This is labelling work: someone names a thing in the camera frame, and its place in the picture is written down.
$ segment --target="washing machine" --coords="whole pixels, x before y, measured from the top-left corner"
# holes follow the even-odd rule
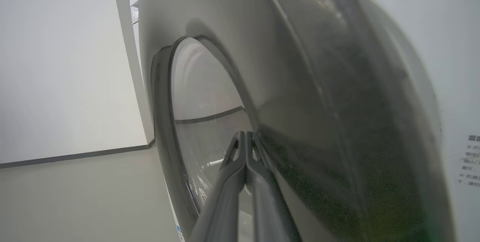
[[[141,0],[155,138],[186,241],[254,132],[303,241],[454,241],[441,116],[374,0]],[[252,192],[238,239],[253,238]]]

